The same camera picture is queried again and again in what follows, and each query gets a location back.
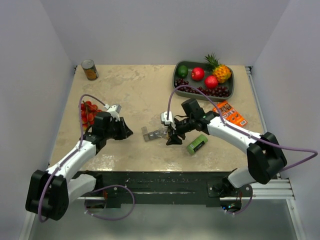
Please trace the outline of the amber pill bottle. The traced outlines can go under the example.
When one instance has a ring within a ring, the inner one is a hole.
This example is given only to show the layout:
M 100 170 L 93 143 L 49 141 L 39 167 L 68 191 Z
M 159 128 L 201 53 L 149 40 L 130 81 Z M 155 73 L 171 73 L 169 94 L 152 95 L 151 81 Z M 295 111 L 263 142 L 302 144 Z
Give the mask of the amber pill bottle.
M 168 140 L 169 139 L 169 135 L 170 135 L 170 128 L 168 126 L 165 126 L 161 129 L 159 129 L 159 136 L 165 140 Z

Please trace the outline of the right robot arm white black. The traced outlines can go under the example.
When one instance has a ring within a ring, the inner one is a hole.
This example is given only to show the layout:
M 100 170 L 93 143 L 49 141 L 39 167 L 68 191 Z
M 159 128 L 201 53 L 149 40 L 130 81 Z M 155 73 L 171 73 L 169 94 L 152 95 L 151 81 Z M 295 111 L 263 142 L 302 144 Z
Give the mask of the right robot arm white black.
M 227 196 L 235 196 L 248 184 L 267 184 L 287 165 L 274 134 L 252 132 L 222 119 L 212 110 L 205 112 L 196 99 L 188 99 L 181 106 L 186 114 L 182 120 L 174 118 L 170 111 L 160 115 L 161 123 L 168 128 L 166 145 L 180 145 L 186 133 L 197 130 L 220 138 L 246 154 L 247 166 L 233 170 L 219 183 Z

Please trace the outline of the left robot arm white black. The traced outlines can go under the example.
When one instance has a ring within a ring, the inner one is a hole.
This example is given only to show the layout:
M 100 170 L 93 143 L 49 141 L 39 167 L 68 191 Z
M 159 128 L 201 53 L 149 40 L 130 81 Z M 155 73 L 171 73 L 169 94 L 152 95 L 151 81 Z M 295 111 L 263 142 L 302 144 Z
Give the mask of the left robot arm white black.
M 107 140 L 127 139 L 133 131 L 123 117 L 109 112 L 99 112 L 94 123 L 80 137 L 76 146 L 58 163 L 46 170 L 36 170 L 30 178 L 25 209 L 35 213 L 42 222 L 60 220 L 69 204 L 80 196 L 90 193 L 99 196 L 104 184 L 98 177 L 76 173 L 106 146 Z

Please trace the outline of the green cylindrical bottle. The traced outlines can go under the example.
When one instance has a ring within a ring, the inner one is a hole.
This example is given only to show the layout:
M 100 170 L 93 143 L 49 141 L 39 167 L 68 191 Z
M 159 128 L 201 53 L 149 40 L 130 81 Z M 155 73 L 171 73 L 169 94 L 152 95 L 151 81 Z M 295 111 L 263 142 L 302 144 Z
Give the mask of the green cylindrical bottle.
M 200 134 L 197 138 L 195 138 L 191 143 L 187 145 L 186 149 L 190 155 L 194 155 L 207 142 L 208 138 L 205 135 Z

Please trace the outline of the red cherry tomato bunch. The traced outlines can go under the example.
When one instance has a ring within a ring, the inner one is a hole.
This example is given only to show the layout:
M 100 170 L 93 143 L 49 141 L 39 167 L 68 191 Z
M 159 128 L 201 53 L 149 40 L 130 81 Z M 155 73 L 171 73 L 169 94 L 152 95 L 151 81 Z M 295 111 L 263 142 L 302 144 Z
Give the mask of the red cherry tomato bunch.
M 80 118 L 83 131 L 86 131 L 88 127 L 92 126 L 95 122 L 95 116 L 102 112 L 96 104 L 92 104 L 91 101 L 82 101 L 80 104 Z

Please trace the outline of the orange snack packet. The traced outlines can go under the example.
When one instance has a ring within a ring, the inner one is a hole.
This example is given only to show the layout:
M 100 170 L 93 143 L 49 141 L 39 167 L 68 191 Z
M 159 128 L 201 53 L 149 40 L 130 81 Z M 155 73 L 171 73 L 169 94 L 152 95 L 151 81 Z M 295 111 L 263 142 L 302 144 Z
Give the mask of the orange snack packet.
M 225 120 L 239 127 L 244 127 L 247 125 L 248 121 L 226 100 L 222 102 L 216 102 L 216 106 L 219 108 Z

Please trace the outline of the dark red grape bunch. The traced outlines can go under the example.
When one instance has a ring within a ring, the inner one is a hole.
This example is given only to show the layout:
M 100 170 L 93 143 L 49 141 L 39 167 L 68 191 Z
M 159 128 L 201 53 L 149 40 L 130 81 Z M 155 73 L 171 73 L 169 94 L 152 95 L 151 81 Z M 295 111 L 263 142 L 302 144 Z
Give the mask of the dark red grape bunch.
M 230 91 L 229 91 L 228 87 L 227 86 L 222 86 L 220 83 L 218 83 L 218 86 L 213 88 L 213 89 L 208 89 L 205 86 L 205 80 L 201 80 L 201 81 L 192 80 L 191 83 L 200 83 L 200 85 L 199 86 L 195 86 L 195 88 L 197 88 L 199 91 L 204 93 L 206 96 L 226 98 L 226 97 L 228 97 L 230 95 Z M 178 87 L 178 86 L 182 86 L 182 85 L 190 85 L 191 86 L 191 83 L 189 83 L 189 81 L 184 80 L 182 78 L 177 78 L 176 80 L 174 80 L 173 86 L 175 88 Z M 178 91 L 191 93 L 191 94 L 199 94 L 198 91 L 196 91 L 196 90 L 194 90 L 193 88 L 190 88 L 190 87 L 182 87 Z

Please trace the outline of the red apple right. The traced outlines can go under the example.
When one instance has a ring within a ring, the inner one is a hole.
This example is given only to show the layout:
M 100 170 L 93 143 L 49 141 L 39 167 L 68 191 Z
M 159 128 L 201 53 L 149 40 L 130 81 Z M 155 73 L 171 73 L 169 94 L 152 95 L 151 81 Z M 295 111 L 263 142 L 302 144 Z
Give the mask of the red apple right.
M 204 85 L 208 89 L 214 89 L 218 86 L 218 84 L 218 79 L 214 75 L 210 75 L 204 80 Z

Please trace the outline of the red apple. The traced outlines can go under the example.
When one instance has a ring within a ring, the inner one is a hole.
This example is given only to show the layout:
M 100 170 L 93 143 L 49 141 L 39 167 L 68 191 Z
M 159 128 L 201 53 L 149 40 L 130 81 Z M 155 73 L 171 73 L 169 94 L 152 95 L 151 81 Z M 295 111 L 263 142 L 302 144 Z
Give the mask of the red apple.
M 218 79 L 214 75 L 210 75 L 204 80 L 204 85 L 208 89 L 214 89 L 218 86 L 218 84 Z
M 191 71 L 191 78 L 192 80 L 199 82 L 201 81 L 205 76 L 205 71 L 203 68 L 201 67 L 195 67 L 192 71 Z

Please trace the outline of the green lime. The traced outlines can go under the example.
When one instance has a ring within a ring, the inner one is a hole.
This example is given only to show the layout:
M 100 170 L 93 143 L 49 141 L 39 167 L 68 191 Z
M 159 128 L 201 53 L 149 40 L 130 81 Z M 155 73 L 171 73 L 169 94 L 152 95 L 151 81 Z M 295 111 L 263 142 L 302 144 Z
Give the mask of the green lime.
M 189 73 L 188 67 L 185 65 L 180 65 L 177 69 L 177 75 L 180 78 L 184 79 L 185 77 L 187 77 L 188 73 Z

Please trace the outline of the red apple left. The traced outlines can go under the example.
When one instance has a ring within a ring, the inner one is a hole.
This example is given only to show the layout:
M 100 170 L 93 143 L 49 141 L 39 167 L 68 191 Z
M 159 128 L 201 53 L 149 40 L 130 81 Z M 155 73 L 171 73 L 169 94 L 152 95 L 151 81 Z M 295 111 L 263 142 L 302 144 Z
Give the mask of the red apple left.
M 201 67 L 195 67 L 192 71 L 191 71 L 191 78 L 192 80 L 199 82 L 201 81 L 205 76 L 205 71 L 203 68 Z

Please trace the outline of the tin can orange label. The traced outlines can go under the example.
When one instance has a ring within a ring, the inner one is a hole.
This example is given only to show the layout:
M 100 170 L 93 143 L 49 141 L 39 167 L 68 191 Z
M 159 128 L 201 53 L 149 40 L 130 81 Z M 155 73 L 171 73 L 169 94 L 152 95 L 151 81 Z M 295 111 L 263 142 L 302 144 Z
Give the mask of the tin can orange label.
M 99 77 L 96 65 L 92 59 L 82 61 L 81 67 L 88 80 L 94 81 Z

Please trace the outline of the small pineapple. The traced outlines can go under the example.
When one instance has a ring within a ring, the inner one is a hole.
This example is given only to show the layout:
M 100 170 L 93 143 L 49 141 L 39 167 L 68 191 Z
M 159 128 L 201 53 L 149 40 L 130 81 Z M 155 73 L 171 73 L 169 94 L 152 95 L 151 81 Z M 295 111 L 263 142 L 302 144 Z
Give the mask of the small pineapple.
M 225 64 L 219 62 L 214 53 L 208 54 L 204 57 L 207 68 L 212 75 L 217 78 L 220 84 L 225 83 L 231 76 L 232 72 Z

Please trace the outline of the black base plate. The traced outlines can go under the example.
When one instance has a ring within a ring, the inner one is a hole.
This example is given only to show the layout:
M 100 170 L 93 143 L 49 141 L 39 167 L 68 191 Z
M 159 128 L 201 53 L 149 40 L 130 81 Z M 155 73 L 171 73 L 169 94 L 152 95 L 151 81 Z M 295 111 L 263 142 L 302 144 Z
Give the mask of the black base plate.
M 75 176 L 96 176 L 97 187 L 82 196 L 104 197 L 107 208 L 122 204 L 144 205 L 205 205 L 218 207 L 221 199 L 251 197 L 250 186 L 234 190 L 219 186 L 226 172 L 139 172 L 139 171 L 78 171 Z

